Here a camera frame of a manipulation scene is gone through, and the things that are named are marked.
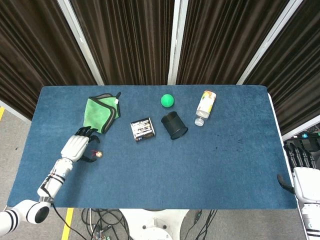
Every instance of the black cup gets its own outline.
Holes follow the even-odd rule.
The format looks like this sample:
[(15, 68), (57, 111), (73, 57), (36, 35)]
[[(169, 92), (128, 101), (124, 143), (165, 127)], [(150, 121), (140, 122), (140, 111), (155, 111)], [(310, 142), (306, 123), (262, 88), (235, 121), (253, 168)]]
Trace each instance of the black cup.
[(172, 140), (180, 138), (188, 131), (188, 128), (181, 121), (180, 117), (175, 111), (169, 112), (167, 115), (165, 115), (161, 119), (161, 122), (170, 134)]

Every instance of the white robotic hand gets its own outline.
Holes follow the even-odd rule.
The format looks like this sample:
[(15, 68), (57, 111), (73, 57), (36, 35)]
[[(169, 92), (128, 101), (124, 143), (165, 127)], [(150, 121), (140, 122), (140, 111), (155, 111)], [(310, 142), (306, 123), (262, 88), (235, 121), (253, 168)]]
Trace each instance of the white robotic hand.
[(83, 156), (89, 142), (100, 142), (96, 135), (91, 135), (96, 131), (97, 129), (90, 126), (82, 127), (69, 138), (61, 151), (62, 158), (55, 162), (37, 191), (40, 196), (39, 202), (23, 200), (12, 209), (0, 212), (0, 236), (14, 231), (21, 221), (39, 224), (46, 219), (49, 207), (72, 170), (73, 163), (78, 160), (90, 163), (96, 160)]
[(313, 156), (290, 144), (284, 147), (291, 167), (293, 184), (284, 183), (281, 175), (278, 175), (280, 185), (295, 194), (299, 203), (303, 204), (301, 210), (303, 223), (309, 240), (320, 239), (320, 170), (316, 169)]

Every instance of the green towel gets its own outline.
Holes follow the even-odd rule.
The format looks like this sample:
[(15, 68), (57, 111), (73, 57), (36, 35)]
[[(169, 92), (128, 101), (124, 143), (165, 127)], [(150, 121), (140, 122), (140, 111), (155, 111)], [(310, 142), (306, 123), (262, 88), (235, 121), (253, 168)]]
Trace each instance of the green towel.
[(119, 92), (116, 96), (104, 93), (90, 96), (86, 102), (83, 126), (98, 129), (98, 133), (105, 134), (113, 121), (120, 117)]

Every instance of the water bottle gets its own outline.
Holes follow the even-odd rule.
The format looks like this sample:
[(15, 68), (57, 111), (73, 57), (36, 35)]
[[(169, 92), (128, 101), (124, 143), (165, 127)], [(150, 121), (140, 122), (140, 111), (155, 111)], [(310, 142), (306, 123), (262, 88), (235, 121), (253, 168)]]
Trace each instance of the water bottle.
[(194, 121), (194, 124), (197, 126), (203, 126), (205, 123), (205, 120), (208, 119), (212, 106), (214, 105), (216, 99), (216, 94), (212, 91), (205, 90), (201, 100), (199, 102), (199, 105), (196, 109), (196, 119)]

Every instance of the dark curtain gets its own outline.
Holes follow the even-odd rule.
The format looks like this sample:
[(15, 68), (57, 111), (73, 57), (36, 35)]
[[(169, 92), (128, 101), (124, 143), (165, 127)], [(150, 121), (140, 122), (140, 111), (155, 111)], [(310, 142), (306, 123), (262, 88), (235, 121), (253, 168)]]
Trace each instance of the dark curtain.
[(164, 85), (174, 0), (72, 0), (106, 85)]
[(320, 1), (302, 2), (245, 84), (267, 86), (282, 134), (320, 115)]
[(57, 1), (0, 1), (0, 100), (31, 119), (55, 85), (96, 85)]
[(287, 0), (189, 0), (177, 84), (236, 84)]

